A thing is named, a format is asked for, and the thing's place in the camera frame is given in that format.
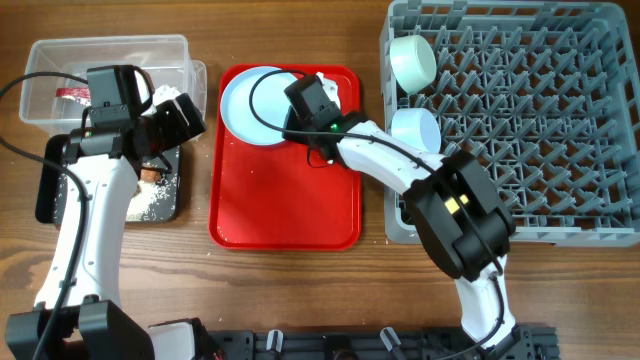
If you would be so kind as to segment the brown sausage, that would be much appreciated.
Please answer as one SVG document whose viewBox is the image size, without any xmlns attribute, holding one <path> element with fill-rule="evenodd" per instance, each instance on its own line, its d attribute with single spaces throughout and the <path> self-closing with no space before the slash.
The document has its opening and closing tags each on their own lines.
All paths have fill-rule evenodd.
<svg viewBox="0 0 640 360">
<path fill-rule="evenodd" d="M 162 179 L 159 171 L 142 169 L 140 172 L 140 180 L 147 183 L 158 183 Z"/>
</svg>

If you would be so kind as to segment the light blue plate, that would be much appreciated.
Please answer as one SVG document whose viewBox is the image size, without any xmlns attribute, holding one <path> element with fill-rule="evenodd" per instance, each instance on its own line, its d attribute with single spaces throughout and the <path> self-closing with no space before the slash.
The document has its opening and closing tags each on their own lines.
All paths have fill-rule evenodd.
<svg viewBox="0 0 640 360">
<path fill-rule="evenodd" d="M 270 146 L 284 141 L 280 131 L 262 125 L 249 107 L 249 94 L 255 82 L 276 67 L 258 66 L 236 75 L 223 91 L 220 113 L 227 129 L 245 143 Z M 290 107 L 284 89 L 297 78 L 291 73 L 271 75 L 254 91 L 253 105 L 267 123 L 283 128 Z"/>
</svg>

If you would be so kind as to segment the white rice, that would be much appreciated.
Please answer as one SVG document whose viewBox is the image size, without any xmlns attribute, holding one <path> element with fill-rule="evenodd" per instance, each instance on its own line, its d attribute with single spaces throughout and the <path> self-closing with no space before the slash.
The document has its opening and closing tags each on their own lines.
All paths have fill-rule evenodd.
<svg viewBox="0 0 640 360">
<path fill-rule="evenodd" d="M 66 201 L 66 176 L 60 175 L 54 195 L 52 222 L 60 224 Z M 139 181 L 127 210 L 127 222 L 166 222 L 175 217 L 180 176 L 163 175 L 158 183 Z"/>
</svg>

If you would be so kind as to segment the light blue bowl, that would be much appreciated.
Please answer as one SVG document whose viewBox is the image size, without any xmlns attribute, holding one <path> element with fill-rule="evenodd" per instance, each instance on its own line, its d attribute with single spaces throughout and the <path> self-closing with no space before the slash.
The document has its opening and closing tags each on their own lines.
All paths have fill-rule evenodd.
<svg viewBox="0 0 640 360">
<path fill-rule="evenodd" d="M 418 150 L 439 153 L 441 130 L 434 115 L 424 108 L 399 109 L 390 125 L 391 136 Z"/>
</svg>

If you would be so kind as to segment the red snack wrapper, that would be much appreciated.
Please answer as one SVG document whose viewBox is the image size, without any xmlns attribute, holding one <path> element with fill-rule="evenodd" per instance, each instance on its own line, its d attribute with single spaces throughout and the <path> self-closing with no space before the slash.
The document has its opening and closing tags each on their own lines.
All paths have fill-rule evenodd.
<svg viewBox="0 0 640 360">
<path fill-rule="evenodd" d="M 85 107 L 91 105 L 90 90 L 88 87 L 57 88 L 55 96 L 74 101 Z"/>
</svg>

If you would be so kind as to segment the green bowl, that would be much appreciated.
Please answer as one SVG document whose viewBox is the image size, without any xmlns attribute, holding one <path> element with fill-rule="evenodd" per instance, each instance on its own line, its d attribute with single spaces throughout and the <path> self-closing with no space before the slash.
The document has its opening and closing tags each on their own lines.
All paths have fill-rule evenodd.
<svg viewBox="0 0 640 360">
<path fill-rule="evenodd" d="M 392 72 L 407 94 L 416 94 L 436 78 L 437 65 L 434 51 L 420 35 L 399 37 L 391 41 L 390 62 Z"/>
</svg>

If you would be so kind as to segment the yellow cup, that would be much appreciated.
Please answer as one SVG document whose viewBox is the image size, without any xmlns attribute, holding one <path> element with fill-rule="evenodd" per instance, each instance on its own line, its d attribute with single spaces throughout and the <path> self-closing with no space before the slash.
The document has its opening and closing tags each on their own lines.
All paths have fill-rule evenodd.
<svg viewBox="0 0 640 360">
<path fill-rule="evenodd" d="M 444 202 L 444 205 L 450 214 L 457 213 L 462 207 L 469 203 L 466 195 L 460 195 L 457 198 L 451 197 Z"/>
</svg>

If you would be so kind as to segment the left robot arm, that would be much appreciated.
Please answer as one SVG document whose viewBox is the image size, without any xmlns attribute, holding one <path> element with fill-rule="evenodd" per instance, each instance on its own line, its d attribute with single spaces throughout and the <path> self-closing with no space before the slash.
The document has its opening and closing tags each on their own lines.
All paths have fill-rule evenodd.
<svg viewBox="0 0 640 360">
<path fill-rule="evenodd" d="M 119 264 L 129 204 L 145 161 L 202 134 L 189 95 L 157 106 L 149 75 L 134 65 L 91 68 L 90 106 L 58 160 L 39 161 L 67 180 L 63 221 L 32 311 L 9 317 L 17 359 L 221 359 L 197 318 L 143 329 L 121 308 Z"/>
</svg>

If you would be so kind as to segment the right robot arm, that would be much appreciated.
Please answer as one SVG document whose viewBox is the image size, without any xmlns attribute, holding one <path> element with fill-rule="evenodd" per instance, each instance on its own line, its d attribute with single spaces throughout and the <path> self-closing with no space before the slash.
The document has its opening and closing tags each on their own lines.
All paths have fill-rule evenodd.
<svg viewBox="0 0 640 360">
<path fill-rule="evenodd" d="M 287 138 L 401 195 L 423 248 L 456 285 L 465 333 L 499 358 L 512 343 L 504 267 L 515 225 L 477 158 L 418 150 L 358 111 L 341 112 L 316 75 L 285 88 Z"/>
</svg>

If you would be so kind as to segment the clear plastic waste bin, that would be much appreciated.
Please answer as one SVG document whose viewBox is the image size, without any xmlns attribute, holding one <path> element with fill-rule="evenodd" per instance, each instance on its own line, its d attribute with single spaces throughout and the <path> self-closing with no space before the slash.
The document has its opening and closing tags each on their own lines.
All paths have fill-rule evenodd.
<svg viewBox="0 0 640 360">
<path fill-rule="evenodd" d="M 187 39 L 178 34 L 39 40 L 31 48 L 25 72 L 61 72 L 84 78 L 87 69 L 108 65 L 138 66 L 149 75 L 155 91 L 162 85 L 176 87 L 206 112 L 206 66 L 191 58 Z M 55 96 L 57 88 L 78 85 L 58 77 L 24 81 L 20 119 L 50 136 L 79 127 L 85 106 Z"/>
</svg>

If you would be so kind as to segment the black waste tray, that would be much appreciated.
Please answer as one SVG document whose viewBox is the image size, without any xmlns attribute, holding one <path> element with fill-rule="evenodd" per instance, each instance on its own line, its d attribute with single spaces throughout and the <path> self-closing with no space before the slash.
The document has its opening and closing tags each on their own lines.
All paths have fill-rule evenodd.
<svg viewBox="0 0 640 360">
<path fill-rule="evenodd" d="M 180 146 L 167 150 L 163 153 L 164 158 L 171 164 L 172 173 L 180 176 L 182 148 Z M 58 178 L 61 174 L 46 166 L 43 167 L 39 184 L 38 196 L 35 205 L 35 218 L 44 224 L 52 222 L 52 210 L 54 205 L 54 195 L 57 188 Z"/>
</svg>

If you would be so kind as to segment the grey dishwasher rack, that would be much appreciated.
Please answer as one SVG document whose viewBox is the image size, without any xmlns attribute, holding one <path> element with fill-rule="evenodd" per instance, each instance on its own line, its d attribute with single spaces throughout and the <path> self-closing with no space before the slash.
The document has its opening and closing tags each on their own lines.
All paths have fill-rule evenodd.
<svg viewBox="0 0 640 360">
<path fill-rule="evenodd" d="M 420 35 L 435 80 L 407 94 L 391 41 Z M 424 108 L 441 152 L 476 156 L 515 239 L 639 241 L 639 71 L 624 11 L 604 2 L 395 1 L 379 38 L 384 112 Z"/>
</svg>

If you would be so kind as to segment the red serving tray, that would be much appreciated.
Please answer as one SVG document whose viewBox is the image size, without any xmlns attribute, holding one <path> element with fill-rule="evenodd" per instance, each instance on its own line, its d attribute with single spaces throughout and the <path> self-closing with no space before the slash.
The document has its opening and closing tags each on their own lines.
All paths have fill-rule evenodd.
<svg viewBox="0 0 640 360">
<path fill-rule="evenodd" d="M 254 146 L 216 120 L 208 230 L 232 250 L 342 251 L 362 229 L 359 173 L 304 145 Z"/>
</svg>

